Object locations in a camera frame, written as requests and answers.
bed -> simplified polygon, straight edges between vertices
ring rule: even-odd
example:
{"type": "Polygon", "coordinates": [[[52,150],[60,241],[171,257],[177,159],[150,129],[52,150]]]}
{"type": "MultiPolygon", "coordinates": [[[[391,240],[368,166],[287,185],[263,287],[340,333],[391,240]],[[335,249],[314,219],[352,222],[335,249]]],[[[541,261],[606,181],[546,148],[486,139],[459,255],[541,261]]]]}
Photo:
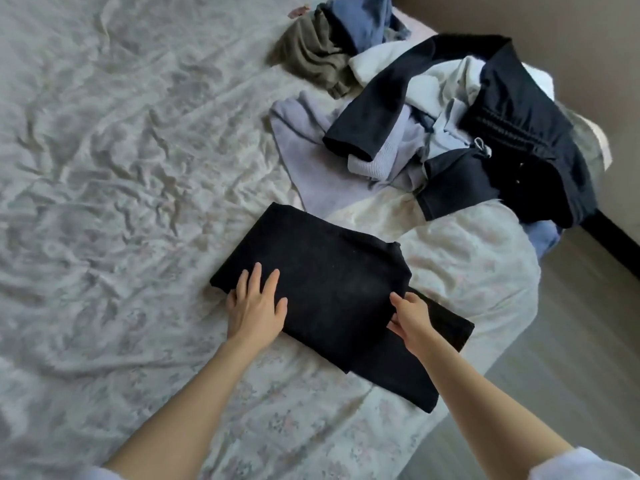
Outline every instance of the bed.
{"type": "MultiPolygon", "coordinates": [[[[100,464],[224,340],[209,278],[270,202],[301,208],[268,110],[302,89],[338,104],[265,63],[308,1],[0,0],[3,478],[100,464]]],[[[498,201],[426,223],[389,187],[328,220],[400,242],[411,286],[476,324],[482,373],[536,316],[540,266],[498,201]]],[[[202,478],[395,477],[446,414],[282,335],[202,478]]]]}

wooden floor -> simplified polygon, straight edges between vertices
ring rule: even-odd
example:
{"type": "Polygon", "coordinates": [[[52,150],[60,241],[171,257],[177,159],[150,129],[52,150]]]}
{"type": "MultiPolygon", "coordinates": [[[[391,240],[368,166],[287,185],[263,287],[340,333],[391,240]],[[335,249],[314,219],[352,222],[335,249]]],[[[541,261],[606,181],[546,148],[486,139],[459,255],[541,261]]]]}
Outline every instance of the wooden floor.
{"type": "MultiPolygon", "coordinates": [[[[570,443],[640,472],[640,281],[567,232],[543,259],[538,317],[487,377],[570,443]]],[[[399,476],[484,478],[451,417],[399,476]]]]}

sleeve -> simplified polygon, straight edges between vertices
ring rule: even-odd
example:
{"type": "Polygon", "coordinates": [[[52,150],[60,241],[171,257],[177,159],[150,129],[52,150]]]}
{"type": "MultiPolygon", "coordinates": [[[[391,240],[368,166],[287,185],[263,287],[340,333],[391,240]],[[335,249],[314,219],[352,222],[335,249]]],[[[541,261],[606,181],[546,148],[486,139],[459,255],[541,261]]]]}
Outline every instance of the sleeve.
{"type": "Polygon", "coordinates": [[[576,448],[533,468],[529,480],[640,480],[640,477],[590,450],[576,448]]]}
{"type": "Polygon", "coordinates": [[[120,475],[106,468],[92,467],[80,472],[74,480],[124,480],[120,475]]]}

gray wall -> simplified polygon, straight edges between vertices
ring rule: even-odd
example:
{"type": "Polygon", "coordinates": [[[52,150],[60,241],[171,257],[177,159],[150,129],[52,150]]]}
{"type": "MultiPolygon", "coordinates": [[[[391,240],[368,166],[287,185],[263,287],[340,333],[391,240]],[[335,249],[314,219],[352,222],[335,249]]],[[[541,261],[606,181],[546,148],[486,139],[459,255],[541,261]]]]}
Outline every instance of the gray wall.
{"type": "Polygon", "coordinates": [[[640,244],[640,0],[394,0],[436,31],[513,37],[556,97],[601,126],[613,164],[601,210],[640,244]]]}

black pants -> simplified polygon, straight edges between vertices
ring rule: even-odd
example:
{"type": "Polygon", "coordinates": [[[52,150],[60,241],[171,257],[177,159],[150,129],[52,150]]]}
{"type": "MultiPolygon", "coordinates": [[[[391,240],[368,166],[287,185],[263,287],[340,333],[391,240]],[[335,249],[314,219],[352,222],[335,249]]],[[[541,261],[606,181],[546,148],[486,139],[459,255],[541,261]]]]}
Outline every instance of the black pants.
{"type": "MultiPolygon", "coordinates": [[[[411,272],[400,245],[272,203],[211,279],[229,292],[243,269],[262,264],[262,284],[280,270],[276,300],[289,299],[284,331],[345,372],[352,371],[431,412],[438,393],[424,368],[387,329],[392,291],[411,272]]],[[[428,301],[431,320],[460,350],[473,324],[428,301]]]]}

